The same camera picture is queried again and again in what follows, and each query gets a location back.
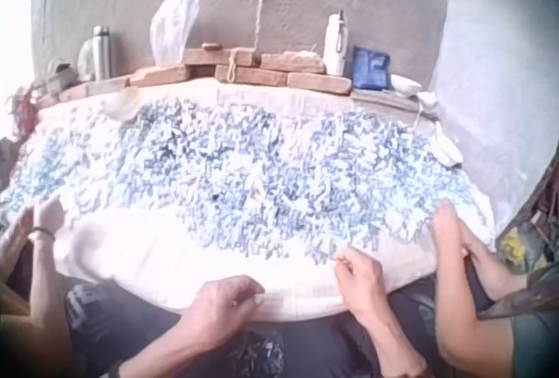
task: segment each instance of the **plastic bag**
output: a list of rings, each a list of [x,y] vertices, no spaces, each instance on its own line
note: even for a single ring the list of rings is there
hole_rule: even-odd
[[[81,46],[78,55],[78,75],[79,81],[87,82],[95,79],[95,66],[93,64],[93,45],[92,40],[88,39]]]
[[[200,0],[163,1],[149,26],[149,42],[156,65],[181,63],[186,41],[199,10]]]

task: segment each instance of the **pants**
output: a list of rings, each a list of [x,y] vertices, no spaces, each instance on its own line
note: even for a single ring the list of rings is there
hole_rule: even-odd
[[[477,311],[492,303],[466,261]],[[438,354],[435,335],[435,278],[393,292],[389,302],[412,346],[435,376],[452,369]],[[125,361],[177,323],[180,316],[136,298],[113,284],[81,283],[66,295],[74,349],[86,359],[86,375],[99,376]],[[280,324],[250,326],[225,347],[199,360],[188,376],[349,378],[380,376],[369,336],[351,313]]]

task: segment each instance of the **work surface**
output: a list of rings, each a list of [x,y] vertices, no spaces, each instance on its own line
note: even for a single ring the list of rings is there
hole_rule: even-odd
[[[124,125],[102,100],[60,109],[28,142],[1,202],[62,195],[72,233],[57,243],[61,271],[177,311],[205,280],[250,274],[267,289],[261,320],[301,320],[343,309],[332,273],[342,246],[379,258],[389,289],[431,273],[428,220],[442,198],[491,244],[483,198],[402,123],[285,112],[309,92],[270,101],[285,104],[273,113],[258,88],[218,94],[219,105],[174,93]]]

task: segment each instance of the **gray wall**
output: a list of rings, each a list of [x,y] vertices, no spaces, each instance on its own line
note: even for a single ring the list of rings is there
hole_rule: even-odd
[[[75,63],[79,48],[96,24],[107,24],[113,30],[119,74],[153,65],[149,23],[162,1],[31,0],[36,74],[45,75],[51,58]],[[189,45],[215,41],[225,46],[252,46],[256,2],[202,0]],[[384,50],[392,56],[394,72],[429,82],[446,0],[265,0],[260,51],[308,49],[319,44],[321,52],[328,14],[338,8],[349,16],[351,45]]]

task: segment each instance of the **thermos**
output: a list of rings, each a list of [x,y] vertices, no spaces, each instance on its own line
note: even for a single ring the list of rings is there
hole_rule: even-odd
[[[108,27],[95,26],[93,29],[93,67],[95,80],[111,78],[111,38]]]
[[[343,75],[348,49],[348,23],[343,16],[343,10],[333,14],[328,19],[326,38],[324,39],[324,65],[326,74]]]

